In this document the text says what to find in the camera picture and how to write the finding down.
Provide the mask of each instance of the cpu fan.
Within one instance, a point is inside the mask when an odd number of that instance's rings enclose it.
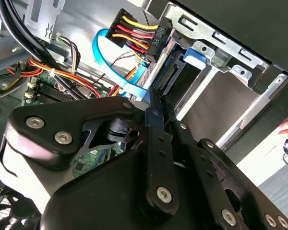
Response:
[[[10,205],[1,204],[7,198]],[[0,212],[10,208],[9,216],[0,220],[0,230],[38,230],[40,213],[33,201],[14,190],[5,190],[0,194]]]

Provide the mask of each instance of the silver screw head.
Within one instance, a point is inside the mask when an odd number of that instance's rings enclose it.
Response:
[[[278,221],[281,223],[281,225],[283,225],[284,228],[288,229],[287,221],[284,218],[282,218],[281,216],[277,216],[277,218],[278,218]]]
[[[172,194],[165,187],[160,186],[157,188],[157,196],[163,203],[169,204],[172,201]]]
[[[265,219],[268,221],[268,223],[269,223],[272,227],[274,227],[274,228],[277,227],[277,224],[276,224],[275,220],[272,218],[272,216],[270,216],[269,214],[265,214]]]
[[[41,118],[36,117],[36,116],[29,117],[28,119],[26,119],[25,123],[30,128],[35,128],[35,129],[42,128],[45,125],[45,122]]]
[[[207,141],[207,145],[208,145],[208,147],[213,149],[213,144],[210,141]]]
[[[228,211],[227,209],[223,209],[222,210],[222,216],[224,218],[224,220],[227,222],[227,224],[229,224],[230,226],[236,226],[237,222],[236,219],[234,217],[234,215]]]
[[[284,80],[283,77],[279,77],[279,78],[276,79],[276,82],[277,82],[277,83],[281,83],[283,80]]]
[[[180,127],[183,129],[187,129],[187,126],[184,123],[180,123]]]
[[[128,109],[131,108],[131,105],[130,105],[129,103],[127,103],[127,102],[124,102],[123,105],[124,105],[126,108],[128,108]]]
[[[69,145],[72,142],[72,136],[64,131],[57,132],[54,139],[61,145]]]

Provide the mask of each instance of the black wire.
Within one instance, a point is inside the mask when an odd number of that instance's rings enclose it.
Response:
[[[284,153],[283,154],[283,162],[288,165],[288,162],[285,160],[285,156],[286,156],[286,154]]]
[[[29,32],[24,26],[19,15],[15,11],[15,6],[11,0],[0,0],[0,17],[6,29],[10,32],[12,37],[27,51],[34,59],[43,62],[46,65],[60,70],[51,54],[46,48]],[[70,89],[70,95],[76,99],[85,99],[85,96],[78,91],[70,80],[62,79],[55,75],[54,79],[62,85],[65,89]]]
[[[4,0],[8,12],[10,14],[11,19],[14,24],[17,26],[19,32],[26,38],[26,40],[35,48],[35,50],[39,53],[43,63],[58,70],[61,70],[59,65],[56,63],[51,54],[47,51],[47,49],[30,33],[30,31],[25,27],[23,22],[21,21],[18,13],[15,10],[15,6],[12,3],[12,0]]]
[[[40,55],[36,52],[31,46],[27,46],[25,37],[19,33],[16,29],[15,24],[13,23],[9,13],[6,9],[6,5],[3,0],[0,0],[0,18],[5,28],[9,31],[11,36],[27,51],[29,52],[36,60],[42,61]]]
[[[131,58],[135,56],[135,54],[129,55],[129,56],[122,56],[122,57],[118,57],[117,59],[115,59],[115,61],[110,65],[111,67],[115,64],[115,62],[117,62],[118,60],[121,60],[123,58]],[[102,74],[96,81],[93,82],[93,84],[96,84],[97,82],[99,82],[100,79],[102,79],[106,74]]]
[[[143,8],[141,8],[141,9],[142,9],[143,14],[144,14],[144,17],[145,17],[145,19],[146,19],[146,23],[147,23],[147,25],[150,25],[145,10],[144,10]]]
[[[146,30],[146,29],[143,29],[143,28],[136,27],[134,25],[127,24],[124,20],[120,20],[120,23],[125,28],[130,29],[130,30],[137,30],[137,31],[140,31],[140,32],[143,32],[143,33],[147,33],[147,34],[153,34],[153,33],[156,32],[156,30]]]

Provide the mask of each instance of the fan grille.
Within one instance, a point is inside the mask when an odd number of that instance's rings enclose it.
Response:
[[[1,201],[1,204],[7,204],[7,205],[9,205],[10,203],[9,203],[8,199],[4,198],[4,199]],[[0,212],[0,220],[3,219],[3,218],[5,218],[5,217],[8,217],[9,214],[10,214],[10,208],[5,209],[5,210],[2,210],[2,211]],[[11,225],[8,225],[5,230],[8,230],[8,229],[10,229],[10,228],[11,228]]]

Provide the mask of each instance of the cable tie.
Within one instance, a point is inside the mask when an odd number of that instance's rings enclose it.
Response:
[[[55,76],[54,71],[56,71],[56,69],[55,69],[55,68],[52,68],[52,70],[51,70],[50,73],[49,73],[49,76],[51,76],[51,77],[54,78],[54,76]]]
[[[61,33],[60,32],[56,32],[56,40],[57,40],[57,42],[59,42],[59,37],[61,37]]]

